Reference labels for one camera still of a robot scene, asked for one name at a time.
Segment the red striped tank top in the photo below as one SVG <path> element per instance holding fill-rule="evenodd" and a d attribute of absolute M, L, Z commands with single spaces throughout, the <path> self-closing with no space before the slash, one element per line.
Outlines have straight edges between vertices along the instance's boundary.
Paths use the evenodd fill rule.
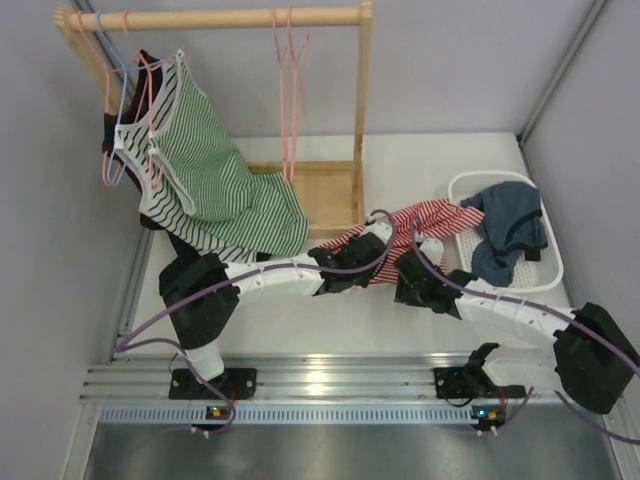
<path fill-rule="evenodd" d="M 397 283 L 399 276 L 393 263 L 412 249 L 413 237 L 409 228 L 414 217 L 420 220 L 419 231 L 425 237 L 443 241 L 464 230 L 479 226 L 484 214 L 474 207 L 461 207 L 443 198 L 418 202 L 393 212 L 392 217 L 396 223 L 396 237 L 385 265 L 377 271 L 369 282 L 370 285 Z"/>

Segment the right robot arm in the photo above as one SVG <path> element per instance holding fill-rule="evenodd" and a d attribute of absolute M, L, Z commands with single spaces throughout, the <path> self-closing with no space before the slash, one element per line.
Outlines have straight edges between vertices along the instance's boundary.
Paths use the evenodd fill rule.
<path fill-rule="evenodd" d="M 469 389 L 554 390 L 591 413 L 609 413 L 639 369 L 639 355 L 608 311 L 594 303 L 557 309 L 500 290 L 476 275 L 443 275 L 424 253 L 394 263 L 396 302 L 424 307 L 514 336 L 522 346 L 484 343 L 464 367 Z"/>

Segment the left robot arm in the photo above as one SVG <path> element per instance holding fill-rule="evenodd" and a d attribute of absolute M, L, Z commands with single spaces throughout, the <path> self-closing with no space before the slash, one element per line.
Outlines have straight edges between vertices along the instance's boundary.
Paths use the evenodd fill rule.
<path fill-rule="evenodd" d="M 284 260 L 234 263 L 217 253 L 180 253 L 159 275 L 159 294 L 186 359 L 191 384 L 205 397 L 225 388 L 218 338 L 234 311 L 286 296 L 337 294 L 367 287 L 390 253 L 393 234 L 385 223 L 369 225 L 338 248 L 314 247 Z"/>

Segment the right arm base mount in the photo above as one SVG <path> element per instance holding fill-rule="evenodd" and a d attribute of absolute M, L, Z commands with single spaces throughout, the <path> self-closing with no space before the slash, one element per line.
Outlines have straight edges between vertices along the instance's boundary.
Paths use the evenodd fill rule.
<path fill-rule="evenodd" d="M 498 343 L 484 343 L 471 353 L 464 366 L 435 368 L 436 397 L 459 408 L 479 398 L 524 398 L 523 386 L 497 386 L 482 369 L 488 355 L 498 347 Z"/>

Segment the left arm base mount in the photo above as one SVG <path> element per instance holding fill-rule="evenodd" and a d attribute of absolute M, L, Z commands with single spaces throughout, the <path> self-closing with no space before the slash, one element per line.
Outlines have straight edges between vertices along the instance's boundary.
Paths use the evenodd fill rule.
<path fill-rule="evenodd" d="M 257 370 L 253 368 L 227 368 L 209 383 L 229 400 L 247 400 L 253 397 L 257 385 Z M 172 372 L 168 397 L 171 400 L 209 400 L 219 396 L 199 382 L 188 369 Z"/>

